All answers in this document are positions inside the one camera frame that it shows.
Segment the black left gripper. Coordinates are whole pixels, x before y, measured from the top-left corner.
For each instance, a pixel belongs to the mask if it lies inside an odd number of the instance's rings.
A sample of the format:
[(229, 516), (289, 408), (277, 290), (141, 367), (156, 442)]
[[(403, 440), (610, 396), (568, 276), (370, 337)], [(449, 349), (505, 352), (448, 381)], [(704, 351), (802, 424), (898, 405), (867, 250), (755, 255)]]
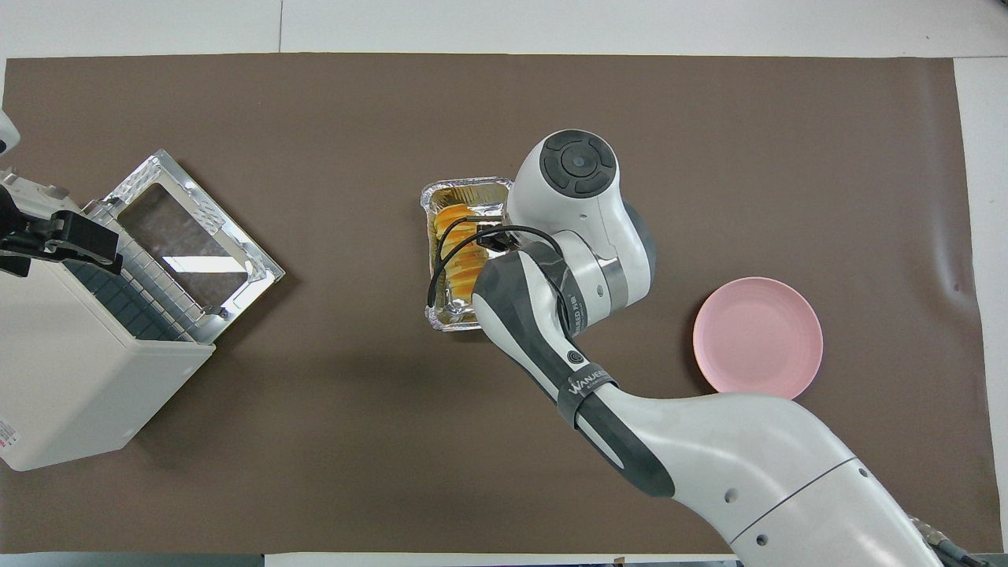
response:
[(119, 276), (124, 261), (119, 237), (119, 232), (73, 211), (57, 211), (50, 219), (25, 214), (9, 191), (1, 191), (3, 272), (28, 276), (32, 256), (25, 254), (49, 254), (51, 248), (55, 261), (89, 263)]

